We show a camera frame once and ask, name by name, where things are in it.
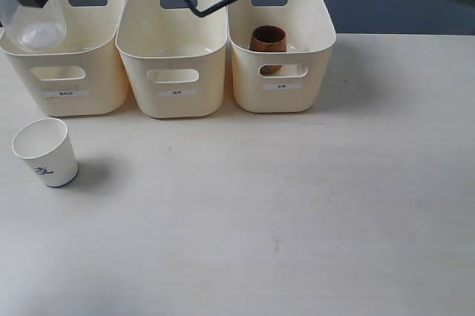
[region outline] printed label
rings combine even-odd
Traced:
[[[69,90],[69,91],[43,91],[43,97],[81,97],[89,96],[87,90]]]
[[[263,90],[300,90],[302,84],[268,84],[263,85]]]
[[[170,97],[170,96],[196,95],[197,93],[198,93],[198,89],[189,88],[188,90],[158,91],[157,95],[160,97]]]

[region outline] dark wall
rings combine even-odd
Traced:
[[[475,8],[443,0],[325,0],[339,33],[475,34]]]

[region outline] paper cup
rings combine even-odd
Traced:
[[[46,186],[59,188],[73,181],[78,172],[68,133],[68,126],[62,120],[40,119],[15,135],[13,153],[26,162]]]

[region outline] blue logo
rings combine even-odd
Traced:
[[[38,175],[52,174],[54,171],[48,171],[48,168],[35,168],[35,173]]]

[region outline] brown cup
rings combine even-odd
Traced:
[[[285,53],[287,51],[285,31],[273,25],[257,27],[252,32],[249,49],[260,53]],[[281,68],[282,65],[267,65],[261,68],[261,73],[270,75]]]

